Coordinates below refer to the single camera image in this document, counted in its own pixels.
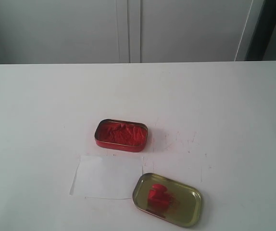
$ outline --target sheet of paper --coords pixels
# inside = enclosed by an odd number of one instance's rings
[[[142,160],[124,156],[80,156],[71,195],[128,199],[142,174]]]

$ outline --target cabinet door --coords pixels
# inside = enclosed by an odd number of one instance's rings
[[[119,62],[127,0],[0,0],[0,64]]]
[[[141,0],[140,60],[234,61],[252,3],[253,0]]]

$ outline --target red paint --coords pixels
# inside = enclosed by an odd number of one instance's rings
[[[145,143],[147,131],[136,125],[126,123],[103,123],[98,128],[97,139],[102,142],[139,146]]]
[[[148,195],[148,205],[164,212],[169,208],[171,196],[166,193],[167,188],[161,184],[152,185]]]

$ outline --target red powder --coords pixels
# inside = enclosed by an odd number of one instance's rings
[[[97,139],[103,142],[139,146],[145,142],[146,135],[147,131],[140,126],[107,122],[100,125]]]

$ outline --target tin lid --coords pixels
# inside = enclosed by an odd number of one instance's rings
[[[146,173],[133,191],[133,202],[144,212],[181,227],[190,227],[199,220],[202,195],[178,181]]]

